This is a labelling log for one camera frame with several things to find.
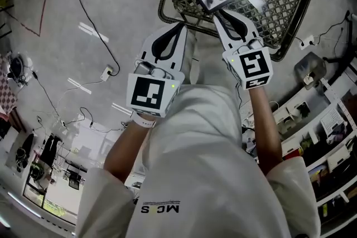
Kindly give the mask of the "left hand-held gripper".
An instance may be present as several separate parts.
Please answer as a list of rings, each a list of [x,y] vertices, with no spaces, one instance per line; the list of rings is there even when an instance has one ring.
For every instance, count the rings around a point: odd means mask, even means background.
[[[128,74],[129,108],[136,113],[166,116],[185,79],[180,70],[186,38],[186,26],[176,22],[162,27],[145,40],[139,55],[141,60],[136,61],[135,71]]]

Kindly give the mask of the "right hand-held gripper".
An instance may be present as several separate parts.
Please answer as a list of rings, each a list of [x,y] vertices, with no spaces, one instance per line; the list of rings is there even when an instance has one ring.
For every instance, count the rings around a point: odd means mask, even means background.
[[[243,90],[267,85],[273,76],[271,57],[253,21],[228,9],[213,21],[225,50],[223,60]]]

